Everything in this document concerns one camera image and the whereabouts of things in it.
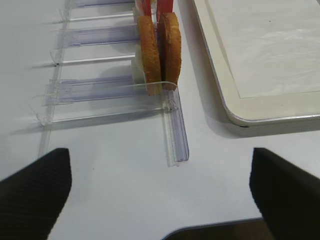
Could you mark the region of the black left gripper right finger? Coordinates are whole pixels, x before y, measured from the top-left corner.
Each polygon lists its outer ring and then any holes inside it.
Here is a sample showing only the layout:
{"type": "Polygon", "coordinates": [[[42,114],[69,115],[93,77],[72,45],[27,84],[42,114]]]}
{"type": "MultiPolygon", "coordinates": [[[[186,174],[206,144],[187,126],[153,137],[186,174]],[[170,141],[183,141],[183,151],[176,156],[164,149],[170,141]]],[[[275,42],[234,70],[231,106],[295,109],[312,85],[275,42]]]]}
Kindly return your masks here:
{"type": "Polygon", "coordinates": [[[320,180],[266,148],[254,148],[252,198],[276,240],[320,238],[320,180]]]}

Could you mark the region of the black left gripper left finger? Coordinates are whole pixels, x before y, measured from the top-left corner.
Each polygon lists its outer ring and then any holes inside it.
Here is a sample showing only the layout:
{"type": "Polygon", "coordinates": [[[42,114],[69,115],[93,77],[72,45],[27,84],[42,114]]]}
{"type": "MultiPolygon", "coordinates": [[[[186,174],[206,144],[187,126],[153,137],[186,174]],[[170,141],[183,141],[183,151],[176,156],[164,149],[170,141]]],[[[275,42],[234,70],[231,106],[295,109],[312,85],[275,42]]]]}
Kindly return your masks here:
{"type": "Polygon", "coordinates": [[[72,187],[70,153],[57,148],[0,182],[0,238],[46,240],[72,187]]]}

